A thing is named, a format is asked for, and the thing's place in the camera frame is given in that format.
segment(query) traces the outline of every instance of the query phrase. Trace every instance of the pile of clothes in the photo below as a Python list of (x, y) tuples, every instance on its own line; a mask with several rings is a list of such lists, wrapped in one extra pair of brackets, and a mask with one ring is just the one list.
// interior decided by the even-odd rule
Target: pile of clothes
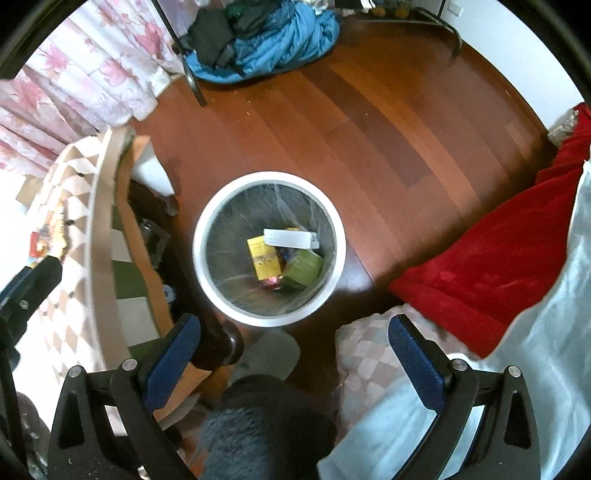
[(181, 45), (192, 51), (193, 73), (214, 83), (295, 69), (330, 51), (339, 36), (332, 11), (294, 0), (236, 0), (225, 9), (202, 8)]

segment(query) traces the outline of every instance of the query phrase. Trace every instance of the trash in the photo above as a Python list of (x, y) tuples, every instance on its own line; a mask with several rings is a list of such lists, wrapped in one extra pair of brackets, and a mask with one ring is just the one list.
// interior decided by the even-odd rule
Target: trash
[(264, 241), (267, 245), (286, 248), (304, 248), (314, 250), (320, 248), (316, 232), (303, 232), (298, 229), (263, 230)]
[(266, 280), (281, 275), (281, 264), (275, 247), (266, 245), (263, 236), (249, 238), (248, 249), (251, 252), (252, 263), (255, 266), (256, 277), (259, 280)]
[(261, 282), (269, 290), (280, 290), (283, 286), (282, 280), (283, 275), (279, 275), (277, 277), (266, 278), (265, 280), (261, 280)]
[(283, 284), (304, 289), (310, 285), (320, 272), (322, 257), (311, 250), (298, 250), (283, 272)]

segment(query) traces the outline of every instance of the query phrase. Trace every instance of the checkered cloth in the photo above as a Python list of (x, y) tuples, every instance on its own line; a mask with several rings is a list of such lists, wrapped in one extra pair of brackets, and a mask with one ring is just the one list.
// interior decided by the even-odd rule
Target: checkered cloth
[(87, 308), (88, 216), (101, 142), (92, 137), (68, 145), (48, 172), (31, 205), (38, 226), (47, 223), (58, 203), (64, 203), (69, 248), (63, 261), (61, 283), (42, 302), (44, 340), (58, 383), (69, 368), (82, 365), (86, 371), (103, 369), (96, 333)]
[(402, 365), (388, 342), (390, 319), (404, 313), (425, 338), (445, 353), (460, 352), (477, 359), (449, 332), (426, 320), (409, 304), (341, 327), (336, 332), (337, 367), (341, 374), (342, 426), (346, 431), (368, 411), (400, 377)]

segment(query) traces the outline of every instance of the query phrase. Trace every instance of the pink floral curtain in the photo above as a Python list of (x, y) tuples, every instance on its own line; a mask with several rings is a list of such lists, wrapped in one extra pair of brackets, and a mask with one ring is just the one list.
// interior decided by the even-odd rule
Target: pink floral curtain
[[(194, 18), (194, 0), (164, 2), (173, 27)], [(68, 143), (145, 119), (183, 72), (171, 45), (150, 0), (88, 0), (0, 82), (0, 168), (43, 178)]]

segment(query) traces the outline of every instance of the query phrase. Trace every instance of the checkered pillow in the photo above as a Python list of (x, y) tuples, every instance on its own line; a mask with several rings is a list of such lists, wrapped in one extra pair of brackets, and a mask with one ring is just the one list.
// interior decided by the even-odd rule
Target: checkered pillow
[(341, 423), (351, 427), (386, 392), (404, 370), (388, 342), (390, 319), (404, 313), (428, 340), (445, 353), (478, 359), (457, 338), (425, 319), (408, 303), (341, 327), (336, 332), (337, 367), (341, 374)]

